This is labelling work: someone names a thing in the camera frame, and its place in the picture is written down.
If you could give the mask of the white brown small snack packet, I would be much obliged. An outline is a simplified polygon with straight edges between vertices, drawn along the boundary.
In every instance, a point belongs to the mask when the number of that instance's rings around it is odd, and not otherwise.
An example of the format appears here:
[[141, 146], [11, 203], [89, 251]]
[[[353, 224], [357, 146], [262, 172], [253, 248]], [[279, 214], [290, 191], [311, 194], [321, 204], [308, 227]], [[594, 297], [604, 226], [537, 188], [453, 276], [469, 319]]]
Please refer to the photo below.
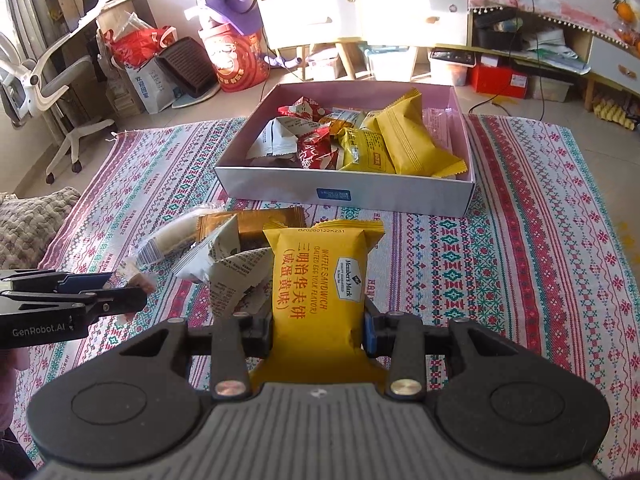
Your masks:
[[142, 272], [131, 258], [122, 260], [114, 271], [115, 284], [118, 287], [141, 288], [148, 296], [156, 291], [156, 278], [153, 273]]

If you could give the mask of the yellow waffle sandwich packet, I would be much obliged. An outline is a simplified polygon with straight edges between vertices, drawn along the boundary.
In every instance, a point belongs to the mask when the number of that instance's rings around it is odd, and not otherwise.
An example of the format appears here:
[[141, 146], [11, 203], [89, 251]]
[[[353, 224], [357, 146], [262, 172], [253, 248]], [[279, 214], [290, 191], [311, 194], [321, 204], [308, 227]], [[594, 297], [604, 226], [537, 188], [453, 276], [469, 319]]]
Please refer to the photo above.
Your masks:
[[382, 388], [386, 369], [362, 348], [368, 255], [381, 221], [331, 220], [310, 228], [265, 226], [273, 252], [273, 340], [250, 372], [259, 388], [358, 384]]

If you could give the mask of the red snack packet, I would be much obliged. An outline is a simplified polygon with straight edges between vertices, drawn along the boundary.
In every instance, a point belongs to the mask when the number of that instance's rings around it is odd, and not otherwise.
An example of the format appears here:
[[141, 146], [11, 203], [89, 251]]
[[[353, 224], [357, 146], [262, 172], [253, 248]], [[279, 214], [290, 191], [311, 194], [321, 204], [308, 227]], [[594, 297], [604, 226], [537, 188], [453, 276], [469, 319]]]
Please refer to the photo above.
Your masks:
[[330, 128], [322, 126], [297, 139], [297, 158], [304, 169], [334, 170], [338, 148], [332, 145]]

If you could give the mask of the large yellow snack bag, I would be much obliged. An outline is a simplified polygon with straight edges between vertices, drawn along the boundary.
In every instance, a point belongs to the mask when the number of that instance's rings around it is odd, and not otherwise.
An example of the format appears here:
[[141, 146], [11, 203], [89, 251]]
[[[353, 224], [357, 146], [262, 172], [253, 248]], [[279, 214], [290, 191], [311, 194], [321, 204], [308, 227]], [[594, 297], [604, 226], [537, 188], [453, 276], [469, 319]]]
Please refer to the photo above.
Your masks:
[[367, 114], [361, 127], [382, 136], [396, 174], [449, 178], [468, 171], [462, 158], [435, 143], [423, 123], [422, 93], [416, 88]]

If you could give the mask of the pink snack packet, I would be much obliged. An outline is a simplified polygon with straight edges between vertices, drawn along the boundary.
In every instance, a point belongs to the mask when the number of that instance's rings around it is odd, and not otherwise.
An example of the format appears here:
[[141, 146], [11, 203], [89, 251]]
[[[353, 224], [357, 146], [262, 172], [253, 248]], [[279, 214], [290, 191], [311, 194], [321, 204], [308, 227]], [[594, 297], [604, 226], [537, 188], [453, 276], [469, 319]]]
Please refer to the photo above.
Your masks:
[[426, 108], [422, 113], [423, 123], [433, 143], [448, 153], [454, 154], [454, 130], [458, 114], [451, 108]]

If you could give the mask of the white cream snack packet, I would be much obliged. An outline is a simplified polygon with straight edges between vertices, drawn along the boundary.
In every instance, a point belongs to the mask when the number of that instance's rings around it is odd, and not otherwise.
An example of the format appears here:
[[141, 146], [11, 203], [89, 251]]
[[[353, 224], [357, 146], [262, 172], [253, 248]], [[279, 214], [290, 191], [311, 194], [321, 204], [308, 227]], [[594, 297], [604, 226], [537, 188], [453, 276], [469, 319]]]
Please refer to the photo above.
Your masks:
[[209, 307], [216, 318], [256, 314], [271, 294], [273, 252], [268, 247], [239, 252], [209, 270]]

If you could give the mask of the brown gold snack packet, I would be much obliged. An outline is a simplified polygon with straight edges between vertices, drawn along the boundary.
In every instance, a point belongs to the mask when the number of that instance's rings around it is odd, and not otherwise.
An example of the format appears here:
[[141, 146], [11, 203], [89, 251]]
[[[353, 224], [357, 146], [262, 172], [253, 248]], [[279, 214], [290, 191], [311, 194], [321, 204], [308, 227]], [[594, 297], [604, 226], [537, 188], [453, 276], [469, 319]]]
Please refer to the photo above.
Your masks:
[[217, 226], [221, 226], [232, 216], [238, 220], [238, 233], [241, 248], [250, 250], [268, 245], [264, 235], [264, 226], [277, 224], [288, 228], [304, 228], [306, 226], [305, 214], [302, 207], [286, 207], [282, 209], [252, 209], [236, 211], [219, 211], [206, 214], [198, 219], [198, 232], [196, 240], [200, 242], [213, 232]]

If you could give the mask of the white grey snack packet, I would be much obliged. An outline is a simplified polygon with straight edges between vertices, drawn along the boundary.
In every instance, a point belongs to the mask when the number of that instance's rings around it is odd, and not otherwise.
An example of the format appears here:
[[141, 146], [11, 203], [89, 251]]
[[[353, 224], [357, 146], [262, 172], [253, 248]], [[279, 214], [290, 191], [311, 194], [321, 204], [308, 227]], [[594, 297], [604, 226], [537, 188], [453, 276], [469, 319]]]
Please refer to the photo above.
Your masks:
[[267, 122], [248, 150], [246, 157], [290, 158], [297, 153], [297, 142], [301, 136], [320, 128], [318, 122], [292, 116], [280, 116]]

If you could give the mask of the pink cardboard box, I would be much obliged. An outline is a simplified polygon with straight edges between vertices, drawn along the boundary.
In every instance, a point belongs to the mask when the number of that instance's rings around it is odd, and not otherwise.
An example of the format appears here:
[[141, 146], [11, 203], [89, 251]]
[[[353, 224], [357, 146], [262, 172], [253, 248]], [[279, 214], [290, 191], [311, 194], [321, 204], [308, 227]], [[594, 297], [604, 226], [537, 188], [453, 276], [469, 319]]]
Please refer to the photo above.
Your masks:
[[215, 167], [226, 193], [462, 217], [475, 188], [454, 88], [375, 80], [278, 84]]

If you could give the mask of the red plastic bag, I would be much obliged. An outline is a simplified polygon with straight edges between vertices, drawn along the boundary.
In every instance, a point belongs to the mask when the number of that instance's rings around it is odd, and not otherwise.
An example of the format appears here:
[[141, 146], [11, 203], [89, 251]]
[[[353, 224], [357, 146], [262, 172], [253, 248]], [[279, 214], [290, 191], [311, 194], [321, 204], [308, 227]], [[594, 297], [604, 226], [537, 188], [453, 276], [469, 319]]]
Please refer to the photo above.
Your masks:
[[134, 30], [119, 39], [108, 30], [103, 39], [119, 66], [139, 68], [173, 44], [178, 36], [175, 27], [166, 26]]

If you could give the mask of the dark brown basket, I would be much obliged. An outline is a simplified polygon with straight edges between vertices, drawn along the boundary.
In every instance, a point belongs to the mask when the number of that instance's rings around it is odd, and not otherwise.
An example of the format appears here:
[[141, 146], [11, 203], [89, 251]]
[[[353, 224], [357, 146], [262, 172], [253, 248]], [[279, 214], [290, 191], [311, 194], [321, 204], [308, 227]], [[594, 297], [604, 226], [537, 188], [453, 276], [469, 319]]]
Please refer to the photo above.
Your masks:
[[163, 72], [191, 98], [199, 98], [218, 84], [209, 56], [196, 40], [180, 38], [155, 57]]

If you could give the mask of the red box under shelf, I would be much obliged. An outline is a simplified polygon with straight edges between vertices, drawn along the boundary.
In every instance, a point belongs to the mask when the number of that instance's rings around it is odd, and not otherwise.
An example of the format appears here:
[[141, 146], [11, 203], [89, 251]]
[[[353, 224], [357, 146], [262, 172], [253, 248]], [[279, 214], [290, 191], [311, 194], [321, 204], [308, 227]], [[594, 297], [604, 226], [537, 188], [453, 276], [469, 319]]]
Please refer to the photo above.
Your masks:
[[471, 86], [476, 93], [524, 99], [528, 77], [508, 66], [475, 65], [471, 70]]

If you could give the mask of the red printed bucket bag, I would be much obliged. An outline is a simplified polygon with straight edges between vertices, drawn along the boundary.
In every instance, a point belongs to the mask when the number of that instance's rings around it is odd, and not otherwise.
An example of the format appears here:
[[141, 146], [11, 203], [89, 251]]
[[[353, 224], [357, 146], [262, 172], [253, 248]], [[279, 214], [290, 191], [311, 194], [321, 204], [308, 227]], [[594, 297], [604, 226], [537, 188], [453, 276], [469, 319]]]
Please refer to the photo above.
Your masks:
[[270, 68], [261, 32], [240, 34], [231, 24], [198, 32], [221, 86], [228, 93], [258, 86], [268, 79]]

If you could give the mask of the purple hat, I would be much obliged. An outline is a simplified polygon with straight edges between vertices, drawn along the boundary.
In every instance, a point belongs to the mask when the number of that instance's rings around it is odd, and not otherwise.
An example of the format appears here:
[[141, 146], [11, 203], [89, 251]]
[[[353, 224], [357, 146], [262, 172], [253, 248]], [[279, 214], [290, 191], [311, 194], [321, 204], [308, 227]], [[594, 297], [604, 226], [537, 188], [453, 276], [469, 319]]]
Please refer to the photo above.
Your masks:
[[262, 29], [257, 0], [204, 0], [212, 19], [231, 25], [239, 34], [248, 36]]

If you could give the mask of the long white low cabinet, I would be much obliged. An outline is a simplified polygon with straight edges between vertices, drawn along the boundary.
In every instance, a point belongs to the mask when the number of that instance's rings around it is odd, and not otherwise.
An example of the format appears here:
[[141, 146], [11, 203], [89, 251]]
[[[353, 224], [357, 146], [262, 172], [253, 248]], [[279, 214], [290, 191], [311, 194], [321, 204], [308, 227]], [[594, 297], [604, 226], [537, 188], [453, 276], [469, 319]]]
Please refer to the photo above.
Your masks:
[[597, 84], [639, 94], [639, 55], [614, 30], [613, 1], [601, 20], [563, 0], [470, 0], [472, 45], [582, 78], [585, 107], [600, 110]]

